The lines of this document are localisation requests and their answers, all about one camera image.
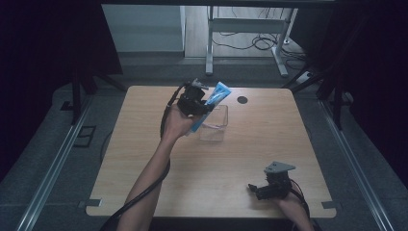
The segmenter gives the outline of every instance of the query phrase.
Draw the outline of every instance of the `human hand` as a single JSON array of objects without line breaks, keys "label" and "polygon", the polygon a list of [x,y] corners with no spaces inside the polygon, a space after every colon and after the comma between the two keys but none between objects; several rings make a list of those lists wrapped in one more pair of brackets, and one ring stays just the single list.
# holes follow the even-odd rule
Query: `human hand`
[{"label": "human hand", "polygon": [[201,116],[198,115],[186,116],[180,111],[177,105],[172,105],[166,119],[162,139],[177,141],[177,139],[186,135],[191,126],[200,118]]},{"label": "human hand", "polygon": [[[297,187],[297,184],[292,183],[292,188],[297,193],[301,194],[301,190]],[[282,213],[296,225],[299,231],[315,230],[300,199],[293,193],[289,192],[289,194],[283,199],[273,198],[272,201],[279,207]]]}]

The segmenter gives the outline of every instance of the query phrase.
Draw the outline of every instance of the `tabletop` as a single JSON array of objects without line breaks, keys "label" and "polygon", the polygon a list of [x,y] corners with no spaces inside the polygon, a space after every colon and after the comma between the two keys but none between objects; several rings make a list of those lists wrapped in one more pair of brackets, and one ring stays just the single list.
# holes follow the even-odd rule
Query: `tabletop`
[{"label": "tabletop", "polygon": [[[159,143],[163,110],[175,90],[128,89],[90,196],[102,202],[87,207],[89,215],[109,216],[123,205]],[[273,161],[296,167],[289,176],[303,190],[312,218],[336,215],[322,206],[332,199],[289,90],[232,88],[221,104],[228,107],[223,141],[203,141],[197,132],[176,143],[155,217],[282,218],[247,187],[267,185],[264,168]]]}]

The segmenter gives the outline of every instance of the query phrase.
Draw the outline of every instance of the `human arm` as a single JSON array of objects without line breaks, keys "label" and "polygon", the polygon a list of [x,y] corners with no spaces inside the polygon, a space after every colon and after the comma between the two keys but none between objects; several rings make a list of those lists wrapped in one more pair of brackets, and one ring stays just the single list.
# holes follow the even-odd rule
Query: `human arm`
[{"label": "human arm", "polygon": [[[300,189],[297,187],[297,184],[292,183],[292,187],[300,194]],[[315,230],[300,199],[293,193],[289,192],[283,199],[273,198],[272,201],[279,207],[282,213],[296,225],[299,231]]]},{"label": "human arm", "polygon": [[[177,140],[184,136],[198,117],[186,117],[176,105],[171,106],[166,119],[162,139],[150,161],[147,163],[132,190],[130,190],[126,203],[139,195],[163,173],[169,156]],[[136,205],[126,211],[121,217],[117,230],[148,230],[159,200],[161,184]]]}]

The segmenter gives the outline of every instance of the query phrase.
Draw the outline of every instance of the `transparent box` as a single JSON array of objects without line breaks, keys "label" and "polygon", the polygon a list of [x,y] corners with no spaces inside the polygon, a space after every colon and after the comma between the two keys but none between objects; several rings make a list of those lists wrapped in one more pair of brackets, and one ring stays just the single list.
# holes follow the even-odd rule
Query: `transparent box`
[{"label": "transparent box", "polygon": [[218,105],[201,124],[200,139],[203,141],[223,141],[227,125],[228,106]]}]

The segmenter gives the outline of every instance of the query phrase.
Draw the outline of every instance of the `electrical cable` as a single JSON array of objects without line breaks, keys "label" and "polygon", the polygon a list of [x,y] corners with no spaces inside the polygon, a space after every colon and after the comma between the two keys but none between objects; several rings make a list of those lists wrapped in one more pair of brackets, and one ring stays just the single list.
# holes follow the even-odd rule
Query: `electrical cable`
[{"label": "electrical cable", "polygon": [[[189,83],[184,83],[183,85],[181,85],[177,91],[174,92],[174,94],[171,96],[170,100],[168,101],[165,111],[163,113],[163,117],[162,117],[162,122],[160,125],[160,138],[163,136],[163,132],[165,130],[165,123],[166,123],[166,119],[168,116],[168,113],[170,111],[171,105],[174,103],[174,101],[177,98],[177,95],[180,91],[180,89],[182,89],[183,87],[187,86]],[[165,170],[163,171],[162,175],[155,181],[153,182],[153,184],[151,184],[149,187],[147,187],[147,189],[145,189],[143,192],[141,192],[139,195],[137,195],[135,198],[133,198],[132,200],[130,200],[129,202],[127,202],[125,205],[123,205],[120,209],[118,209],[113,215],[111,215],[108,220],[102,225],[101,227],[101,231],[105,231],[107,230],[107,228],[109,227],[109,225],[114,222],[115,220],[117,220],[123,213],[125,213],[127,210],[129,210],[130,208],[132,208],[135,204],[137,204],[139,201],[141,201],[145,196],[147,196],[149,193],[151,193],[160,183],[162,183],[162,181],[167,177],[168,172],[170,171],[170,160],[168,160],[168,163],[166,165]]]},{"label": "electrical cable", "polygon": [[105,150],[104,150],[105,144],[106,144],[106,142],[108,141],[108,138],[112,135],[112,132],[113,132],[113,131],[111,131],[110,133],[108,133],[108,135],[105,137],[105,139],[104,139],[103,142],[102,142],[101,150],[100,150],[100,152],[99,152],[99,160],[100,160],[101,164],[102,164],[103,159],[104,159],[104,157],[105,157]]}]

